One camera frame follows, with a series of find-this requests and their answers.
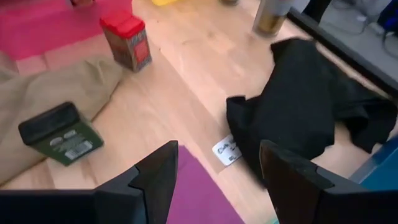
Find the khaki cloth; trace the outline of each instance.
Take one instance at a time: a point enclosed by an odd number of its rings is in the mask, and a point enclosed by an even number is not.
[[[21,122],[66,101],[93,119],[109,101],[123,71],[103,57],[28,77],[0,68],[0,184],[44,158],[23,144],[18,132]]]

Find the purple mat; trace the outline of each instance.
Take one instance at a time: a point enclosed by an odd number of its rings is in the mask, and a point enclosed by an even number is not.
[[[167,224],[243,224],[220,188],[187,148],[180,146],[178,174]]]

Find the pink mat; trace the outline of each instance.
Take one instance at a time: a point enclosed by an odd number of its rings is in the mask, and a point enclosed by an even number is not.
[[[180,146],[178,174],[167,224],[244,224],[220,188]]]
[[[102,33],[102,15],[120,9],[131,12],[131,0],[76,9],[67,0],[0,0],[0,51],[19,60],[87,39]]]

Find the green container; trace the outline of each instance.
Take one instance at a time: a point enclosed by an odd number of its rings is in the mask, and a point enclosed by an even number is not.
[[[65,166],[104,143],[71,102],[22,122],[18,129],[25,145]]]

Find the black lid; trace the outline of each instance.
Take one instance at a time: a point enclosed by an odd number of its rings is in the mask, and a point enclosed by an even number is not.
[[[65,102],[22,122],[18,125],[18,130],[24,144],[31,146],[79,120],[76,106],[71,102]]]

